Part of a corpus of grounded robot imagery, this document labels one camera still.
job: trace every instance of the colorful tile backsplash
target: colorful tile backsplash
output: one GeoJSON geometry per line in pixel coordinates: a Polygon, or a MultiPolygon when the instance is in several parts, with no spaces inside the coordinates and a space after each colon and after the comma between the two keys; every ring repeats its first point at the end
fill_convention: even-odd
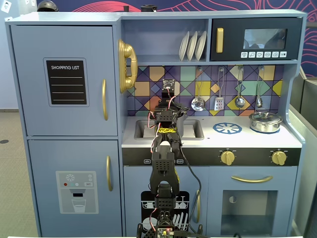
{"type": "MultiPolygon", "coordinates": [[[[276,113],[282,88],[283,65],[264,66],[264,82],[261,87],[263,107],[267,111],[276,113]]],[[[224,110],[214,111],[214,100],[218,97],[219,86],[218,66],[148,66],[139,67],[138,77],[133,88],[128,90],[128,115],[147,116],[154,111],[159,103],[164,78],[176,79],[175,101],[190,108],[190,116],[248,116],[256,109],[256,92],[258,79],[257,65],[244,65],[241,95],[245,99],[245,106],[235,106],[238,93],[238,66],[224,66],[224,83],[221,94],[224,97],[224,110]],[[206,105],[203,111],[196,112],[191,108],[191,102],[198,95],[197,84],[201,83],[200,96],[206,105]]]]}

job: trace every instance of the knob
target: knob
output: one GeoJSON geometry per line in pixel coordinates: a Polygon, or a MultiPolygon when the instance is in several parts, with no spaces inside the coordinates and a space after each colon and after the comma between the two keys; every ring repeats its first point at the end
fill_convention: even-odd
{"type": "Polygon", "coordinates": [[[226,165],[231,165],[232,162],[234,161],[234,154],[231,151],[224,151],[221,154],[221,161],[224,162],[226,165]]]}
{"type": "Polygon", "coordinates": [[[277,165],[284,165],[286,160],[286,154],[283,151],[275,151],[272,154],[272,160],[277,165]]]}

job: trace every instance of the microwave buttons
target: microwave buttons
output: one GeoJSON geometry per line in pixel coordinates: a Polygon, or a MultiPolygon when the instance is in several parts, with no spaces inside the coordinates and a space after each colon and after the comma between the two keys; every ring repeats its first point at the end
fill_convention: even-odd
{"type": "Polygon", "coordinates": [[[255,52],[249,52],[249,58],[255,58],[256,53],[255,52]]]}
{"type": "Polygon", "coordinates": [[[279,52],[278,51],[273,51],[272,52],[272,58],[278,58],[279,52]]]}
{"type": "Polygon", "coordinates": [[[265,51],[264,58],[271,58],[271,51],[265,51]]]}
{"type": "Polygon", "coordinates": [[[257,58],[263,58],[263,52],[257,52],[257,58]]]}
{"type": "Polygon", "coordinates": [[[247,58],[248,52],[241,52],[241,58],[247,58]]]}
{"type": "Polygon", "coordinates": [[[285,58],[285,57],[286,57],[286,54],[287,54],[286,51],[281,51],[279,56],[280,56],[281,58],[285,58]]]}

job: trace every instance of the wall mural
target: wall mural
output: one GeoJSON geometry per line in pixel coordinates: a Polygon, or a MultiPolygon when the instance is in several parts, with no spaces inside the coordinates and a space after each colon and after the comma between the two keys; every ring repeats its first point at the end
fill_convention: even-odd
{"type": "MultiPolygon", "coordinates": [[[[218,11],[251,9],[297,9],[308,13],[309,22],[317,22],[317,0],[53,0],[60,11],[117,12],[129,5],[131,12],[154,4],[158,11],[218,11]]],[[[306,76],[317,76],[317,29],[306,29],[302,67],[306,76]]]]}

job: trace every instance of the red wire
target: red wire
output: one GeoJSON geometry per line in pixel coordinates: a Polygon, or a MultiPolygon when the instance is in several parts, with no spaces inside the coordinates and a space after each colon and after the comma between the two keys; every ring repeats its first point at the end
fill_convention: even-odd
{"type": "Polygon", "coordinates": [[[152,224],[152,222],[151,222],[151,216],[152,216],[152,214],[153,214],[156,210],[157,210],[157,208],[156,208],[156,209],[154,209],[154,211],[153,211],[153,212],[151,212],[150,217],[149,217],[150,224],[151,224],[151,227],[152,227],[153,231],[156,231],[156,230],[155,230],[155,228],[154,228],[154,226],[153,226],[153,224],[152,224]]]}
{"type": "Polygon", "coordinates": [[[154,140],[155,140],[155,138],[157,138],[157,136],[158,136],[159,128],[160,128],[160,123],[158,124],[157,132],[156,132],[155,137],[154,137],[154,139],[153,139],[153,141],[152,141],[152,144],[151,144],[151,153],[153,153],[152,148],[153,148],[154,140]]]}
{"type": "Polygon", "coordinates": [[[148,113],[148,128],[153,128],[153,127],[155,127],[155,125],[152,125],[151,127],[150,127],[150,113],[152,114],[152,116],[155,118],[155,116],[154,116],[154,114],[150,111],[149,113],[148,113]]]}
{"type": "Polygon", "coordinates": [[[167,108],[167,110],[169,109],[169,107],[170,107],[170,104],[171,104],[171,102],[172,102],[172,100],[173,100],[174,98],[176,98],[176,96],[172,97],[172,98],[171,98],[171,99],[169,100],[169,103],[168,103],[168,108],[167,108]]]}

